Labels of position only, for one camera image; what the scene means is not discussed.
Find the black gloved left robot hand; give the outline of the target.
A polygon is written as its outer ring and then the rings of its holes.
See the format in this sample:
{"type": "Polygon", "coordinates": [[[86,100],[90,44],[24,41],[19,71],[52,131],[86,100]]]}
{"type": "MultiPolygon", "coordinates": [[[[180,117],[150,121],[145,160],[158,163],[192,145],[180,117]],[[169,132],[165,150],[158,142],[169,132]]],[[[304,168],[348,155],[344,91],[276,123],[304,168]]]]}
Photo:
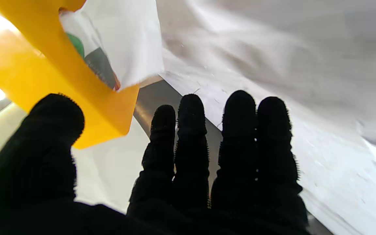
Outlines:
{"type": "Polygon", "coordinates": [[[228,98],[209,189],[205,111],[195,94],[156,110],[126,214],[76,202],[71,147],[85,119],[49,94],[0,150],[0,235],[307,235],[285,103],[228,98]]]}

